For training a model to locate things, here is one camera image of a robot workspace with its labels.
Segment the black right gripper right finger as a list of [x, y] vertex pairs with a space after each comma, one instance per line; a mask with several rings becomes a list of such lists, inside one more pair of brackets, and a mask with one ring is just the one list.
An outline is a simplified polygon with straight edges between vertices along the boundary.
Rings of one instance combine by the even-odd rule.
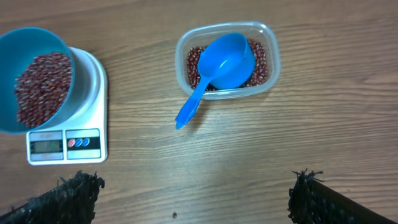
[[322, 171], [294, 172], [295, 185], [289, 189], [288, 217], [298, 224], [397, 224], [344, 195], [316, 178]]

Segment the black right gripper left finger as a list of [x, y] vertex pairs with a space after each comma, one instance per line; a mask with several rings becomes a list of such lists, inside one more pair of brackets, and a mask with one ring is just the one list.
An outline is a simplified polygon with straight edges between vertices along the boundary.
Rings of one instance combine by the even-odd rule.
[[79, 170], [71, 179], [59, 178], [57, 186], [1, 215], [1, 224], [90, 224], [95, 203], [105, 181]]

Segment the blue plastic measuring scoop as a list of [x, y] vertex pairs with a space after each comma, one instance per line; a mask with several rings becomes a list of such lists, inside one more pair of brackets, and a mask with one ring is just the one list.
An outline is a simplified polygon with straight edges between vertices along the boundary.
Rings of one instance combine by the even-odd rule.
[[226, 34], [213, 41], [200, 55], [200, 82], [175, 118], [175, 128], [182, 128], [193, 118], [209, 84], [219, 90], [237, 88], [249, 79], [255, 62], [244, 35]]

